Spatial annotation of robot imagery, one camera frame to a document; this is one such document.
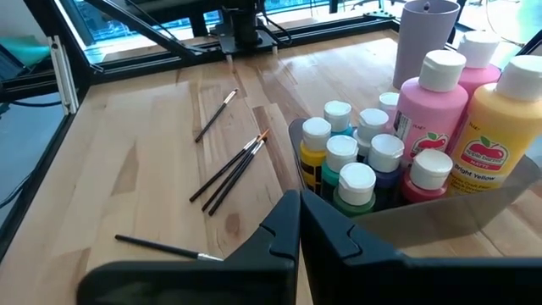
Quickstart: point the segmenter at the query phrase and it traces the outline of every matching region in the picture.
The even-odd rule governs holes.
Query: metal frame
[[[79,103],[83,103],[85,94],[92,85],[224,60],[224,55],[218,49],[218,43],[215,42],[197,46],[206,50],[206,56],[204,57],[188,56],[180,58],[179,53],[162,52],[107,62],[102,64],[100,69],[97,69],[88,62],[85,54],[79,48],[54,0],[25,0],[25,3],[46,36],[57,37],[64,43],[63,52],[69,58],[68,66],[71,66],[73,72]],[[306,25],[288,30],[292,36],[292,43],[288,47],[387,29],[398,31],[399,22],[397,20],[360,16]],[[283,32],[277,31],[275,34],[280,39],[286,39]],[[3,86],[5,91],[1,97],[10,99],[33,97],[58,91],[56,76],[53,71],[6,81],[3,82]],[[8,218],[0,226],[0,262],[8,250],[9,243],[13,240],[15,232],[19,228],[75,116],[76,114],[72,112],[64,117],[36,169],[25,182],[23,191]]]

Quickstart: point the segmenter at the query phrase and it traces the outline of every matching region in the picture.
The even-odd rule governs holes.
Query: cylindrical cup
[[[444,48],[456,23],[459,4],[446,0],[414,0],[405,3],[399,29],[393,87],[419,76],[429,51]]]

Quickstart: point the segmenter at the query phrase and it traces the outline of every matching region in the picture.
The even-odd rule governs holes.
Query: bottle cap
[[[471,30],[463,35],[457,52],[467,59],[467,68],[485,68],[493,57],[501,39],[494,33]]]
[[[384,132],[384,127],[390,117],[387,113],[376,108],[367,108],[359,113],[359,126],[357,136],[365,142],[371,143],[374,136]]]
[[[445,184],[452,166],[453,162],[447,154],[436,149],[424,149],[414,157],[410,179],[423,190],[438,190]]]
[[[335,173],[339,173],[343,166],[356,162],[357,142],[351,136],[331,137],[326,150],[325,162]]]
[[[542,56],[521,55],[510,59],[495,88],[497,93],[535,102],[542,98]]]
[[[309,151],[321,152],[331,134],[331,124],[322,118],[310,118],[303,123],[303,143]]]
[[[357,135],[357,131],[358,130],[354,131],[354,133],[352,134],[352,137],[356,139],[357,142],[357,154],[363,157],[367,157],[367,155],[369,155],[369,148],[371,148],[371,142],[365,141],[360,138]]]
[[[395,111],[397,109],[397,101],[399,100],[399,93],[384,92],[379,97],[379,108],[384,111]]]
[[[347,164],[339,172],[339,197],[350,205],[369,203],[375,182],[376,175],[368,165]]]
[[[341,132],[350,124],[350,112],[352,106],[349,103],[331,101],[324,105],[324,119],[331,124],[332,132]]]
[[[423,59],[418,83],[432,92],[452,91],[459,81],[467,59],[457,52],[435,50]]]
[[[405,144],[396,136],[382,134],[371,140],[368,164],[380,173],[391,173],[399,168]]]

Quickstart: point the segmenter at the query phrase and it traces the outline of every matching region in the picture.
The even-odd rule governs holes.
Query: wooden tabletop
[[[288,137],[294,118],[329,100],[356,113],[392,90],[396,35],[374,32],[90,89],[0,263],[0,304],[74,304],[86,272],[126,259],[178,260],[113,239],[138,236],[226,258],[283,192],[299,188]],[[235,87],[240,94],[199,144],[195,134]],[[271,129],[212,217],[188,197],[260,130]],[[542,255],[542,186],[483,231],[405,249],[415,256]],[[311,303],[301,262],[299,304]]]

